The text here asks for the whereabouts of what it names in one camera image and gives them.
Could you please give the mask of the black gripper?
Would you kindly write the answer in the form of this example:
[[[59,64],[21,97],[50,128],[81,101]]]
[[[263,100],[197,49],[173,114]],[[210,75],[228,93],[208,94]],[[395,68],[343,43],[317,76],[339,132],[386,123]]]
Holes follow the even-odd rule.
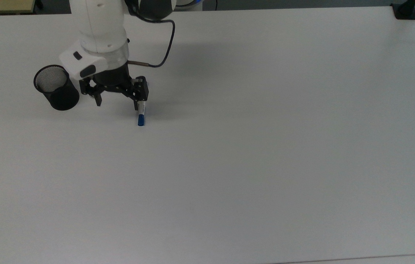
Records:
[[[103,91],[119,91],[133,100],[135,111],[139,111],[139,103],[148,100],[149,89],[145,76],[131,78],[128,66],[125,63],[113,70],[106,70],[79,80],[80,93],[88,95],[101,106]]]

